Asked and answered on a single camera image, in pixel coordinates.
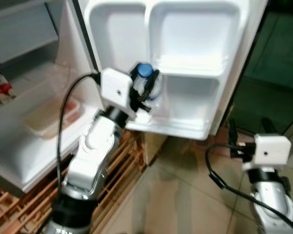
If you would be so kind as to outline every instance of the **blue bottle cap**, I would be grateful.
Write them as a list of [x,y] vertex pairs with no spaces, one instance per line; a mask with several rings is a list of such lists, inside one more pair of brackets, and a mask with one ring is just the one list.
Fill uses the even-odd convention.
[[148,77],[152,74],[153,72],[153,67],[151,64],[149,63],[141,63],[138,65],[138,74],[141,76],[141,77]]

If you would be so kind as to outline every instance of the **food container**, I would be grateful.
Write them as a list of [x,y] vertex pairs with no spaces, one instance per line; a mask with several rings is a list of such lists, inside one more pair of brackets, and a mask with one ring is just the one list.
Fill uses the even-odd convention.
[[[62,105],[61,98],[55,98],[30,112],[24,118],[24,124],[35,135],[50,139],[58,133],[59,117]],[[81,115],[80,103],[71,98],[64,114],[63,130],[76,121]]]

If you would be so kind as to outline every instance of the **wooden crate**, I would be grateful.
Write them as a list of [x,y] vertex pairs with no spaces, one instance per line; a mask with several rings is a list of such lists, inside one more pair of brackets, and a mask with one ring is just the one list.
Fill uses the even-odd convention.
[[[99,234],[146,167],[142,134],[126,131],[112,157],[99,206],[93,212],[91,232]],[[50,173],[21,199],[0,189],[0,234],[33,234],[51,213],[57,194],[57,179]]]

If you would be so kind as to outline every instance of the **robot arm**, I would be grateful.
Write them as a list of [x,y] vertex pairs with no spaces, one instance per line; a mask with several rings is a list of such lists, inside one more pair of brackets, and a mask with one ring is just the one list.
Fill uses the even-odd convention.
[[159,71],[154,71],[145,84],[144,93],[133,89],[137,67],[131,74],[107,68],[101,72],[101,96],[107,104],[85,129],[76,155],[69,164],[62,194],[53,204],[47,234],[85,234],[98,205],[97,198],[105,184],[111,156],[119,146],[127,121],[136,118],[139,108],[150,111],[143,102],[153,89]]
[[[270,133],[256,134],[254,143],[236,144],[237,133],[232,121],[228,138],[231,146],[239,148],[231,149],[230,156],[243,159],[242,168],[249,176],[252,197],[293,222],[290,183],[286,177],[278,175],[278,170],[287,164],[291,142],[285,136]],[[251,209],[260,234],[293,234],[293,228],[274,212],[255,203],[251,205]]]

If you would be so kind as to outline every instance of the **refrigerator compartment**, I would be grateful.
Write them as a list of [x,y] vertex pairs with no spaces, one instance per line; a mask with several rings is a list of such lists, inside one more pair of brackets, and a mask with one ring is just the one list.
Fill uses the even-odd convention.
[[163,74],[163,82],[165,89],[162,108],[153,115],[139,111],[137,119],[126,127],[205,139],[218,106],[218,79]]
[[[63,100],[52,98],[47,103],[30,112],[24,119],[25,126],[36,136],[44,139],[53,138],[58,132],[59,116]],[[81,115],[80,103],[71,98],[63,118],[63,129],[76,121]]]
[[[81,116],[63,130],[62,157],[73,151],[85,126],[90,124],[96,108],[83,103]],[[21,188],[30,191],[56,165],[56,137],[43,139],[20,123],[2,128],[4,143],[0,144],[0,175]]]
[[149,16],[151,62],[162,72],[219,76],[234,57],[240,23],[234,1],[160,2]]
[[0,63],[57,40],[43,4],[0,16]]
[[146,48],[146,7],[138,2],[92,1],[84,20],[99,70],[129,71],[138,61],[149,61]]
[[[12,86],[22,85],[16,89],[19,95],[13,101],[0,107],[0,175],[25,192],[54,168],[56,138],[43,139],[34,135],[28,131],[23,120],[38,106],[62,96],[70,78],[76,77],[69,68],[46,62],[11,81]],[[84,85],[93,87],[85,81],[78,88],[84,90]],[[78,99],[82,111],[79,118],[63,131],[63,155],[76,146],[84,127],[97,112],[96,107],[88,104],[88,99],[93,99],[93,95],[92,89],[92,96]]]

